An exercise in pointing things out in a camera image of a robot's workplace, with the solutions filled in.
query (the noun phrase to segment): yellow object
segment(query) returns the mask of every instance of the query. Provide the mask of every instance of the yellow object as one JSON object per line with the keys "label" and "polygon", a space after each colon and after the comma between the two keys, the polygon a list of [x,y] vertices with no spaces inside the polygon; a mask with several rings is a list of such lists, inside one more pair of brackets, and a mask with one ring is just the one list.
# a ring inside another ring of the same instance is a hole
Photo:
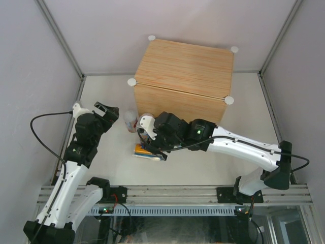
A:
{"label": "yellow object", "polygon": [[137,144],[136,147],[134,148],[133,156],[138,157],[138,158],[151,159],[151,160],[154,160],[154,161],[162,161],[162,160],[164,160],[162,158],[162,156],[156,155],[156,154],[153,154],[153,153],[147,151],[140,144]]}
{"label": "yellow object", "polygon": [[134,152],[136,154],[154,155],[153,153],[151,153],[151,152],[147,151],[146,149],[144,149],[143,146],[140,145],[140,144],[136,145],[136,148],[134,149]]}

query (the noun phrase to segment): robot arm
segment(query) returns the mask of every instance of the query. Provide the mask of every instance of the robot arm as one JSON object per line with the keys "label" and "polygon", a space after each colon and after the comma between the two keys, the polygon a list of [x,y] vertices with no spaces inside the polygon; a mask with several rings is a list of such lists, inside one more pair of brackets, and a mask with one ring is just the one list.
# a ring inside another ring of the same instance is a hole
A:
{"label": "robot arm", "polygon": [[224,153],[251,161],[259,166],[247,176],[239,177],[234,194],[251,196],[265,187],[279,190],[289,188],[291,143],[267,144],[236,135],[216,124],[195,119],[187,123],[171,113],[163,112],[157,118],[145,115],[140,118],[149,141],[147,150],[163,154],[182,148]]}
{"label": "robot arm", "polygon": [[93,177],[83,194],[71,205],[79,182],[97,153],[101,136],[119,117],[119,109],[95,103],[91,112],[80,103],[73,106],[76,133],[64,153],[66,162],[55,187],[36,221],[27,221],[24,232],[33,244],[73,243],[75,232],[88,211],[101,199],[108,199],[108,180]]}

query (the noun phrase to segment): wooden crate lid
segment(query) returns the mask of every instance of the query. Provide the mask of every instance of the wooden crate lid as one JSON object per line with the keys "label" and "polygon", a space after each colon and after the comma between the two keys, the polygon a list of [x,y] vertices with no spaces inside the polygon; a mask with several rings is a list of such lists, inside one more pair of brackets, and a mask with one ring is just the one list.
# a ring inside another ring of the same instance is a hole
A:
{"label": "wooden crate lid", "polygon": [[231,89],[231,51],[156,39],[138,67],[138,84],[163,87],[214,98]]}

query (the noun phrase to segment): wooden box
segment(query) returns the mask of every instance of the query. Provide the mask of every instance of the wooden box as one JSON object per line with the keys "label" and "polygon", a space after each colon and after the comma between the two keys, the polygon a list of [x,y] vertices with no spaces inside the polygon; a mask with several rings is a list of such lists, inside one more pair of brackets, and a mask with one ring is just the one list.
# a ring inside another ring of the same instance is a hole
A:
{"label": "wooden box", "polygon": [[231,89],[234,55],[219,48],[151,41],[135,75],[139,115],[173,113],[219,123]]}

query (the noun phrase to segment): white table surface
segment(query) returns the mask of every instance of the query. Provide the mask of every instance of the white table surface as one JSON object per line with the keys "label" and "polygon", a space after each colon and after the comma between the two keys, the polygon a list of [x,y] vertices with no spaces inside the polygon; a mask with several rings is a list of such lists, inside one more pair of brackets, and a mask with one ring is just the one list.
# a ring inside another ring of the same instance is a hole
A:
{"label": "white table surface", "polygon": [[[120,118],[102,136],[98,153],[81,185],[93,176],[109,179],[111,185],[124,186],[232,185],[237,176],[257,168],[232,156],[186,149],[172,152],[167,161],[133,157],[138,135],[127,131],[122,118],[126,110],[136,109],[133,88],[127,84],[132,77],[86,78],[83,104],[89,106],[99,101],[119,107]],[[231,96],[235,102],[227,108],[220,126],[254,140],[277,143],[257,74],[233,74]]]}

